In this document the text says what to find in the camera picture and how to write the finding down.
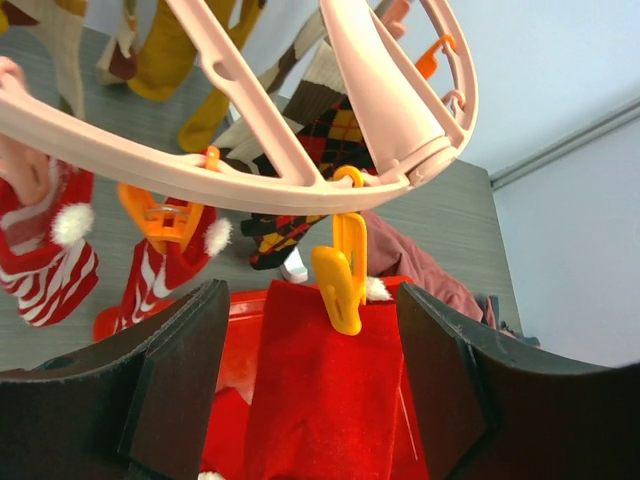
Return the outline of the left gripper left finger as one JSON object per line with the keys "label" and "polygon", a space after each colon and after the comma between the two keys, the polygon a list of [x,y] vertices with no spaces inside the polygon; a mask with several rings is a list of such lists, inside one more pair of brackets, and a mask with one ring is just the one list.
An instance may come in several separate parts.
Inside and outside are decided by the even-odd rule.
{"label": "left gripper left finger", "polygon": [[5,479],[197,477],[228,325],[203,283],[103,341],[1,375]]}

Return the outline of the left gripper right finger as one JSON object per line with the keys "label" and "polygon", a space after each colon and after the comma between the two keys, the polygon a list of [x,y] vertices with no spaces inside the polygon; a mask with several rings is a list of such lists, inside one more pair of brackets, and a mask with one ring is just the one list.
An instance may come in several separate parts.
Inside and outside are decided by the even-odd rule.
{"label": "left gripper right finger", "polygon": [[412,284],[398,326],[433,479],[635,479],[639,368],[527,345]]}

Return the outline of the red santa sock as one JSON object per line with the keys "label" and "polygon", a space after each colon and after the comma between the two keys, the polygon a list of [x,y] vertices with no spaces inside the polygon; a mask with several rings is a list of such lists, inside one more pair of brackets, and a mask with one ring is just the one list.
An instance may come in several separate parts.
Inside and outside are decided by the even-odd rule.
{"label": "red santa sock", "polygon": [[243,479],[250,405],[234,388],[214,396],[198,479]]}
{"label": "red santa sock", "polygon": [[403,363],[396,306],[337,332],[318,289],[275,281],[262,322],[246,479],[387,479]]}

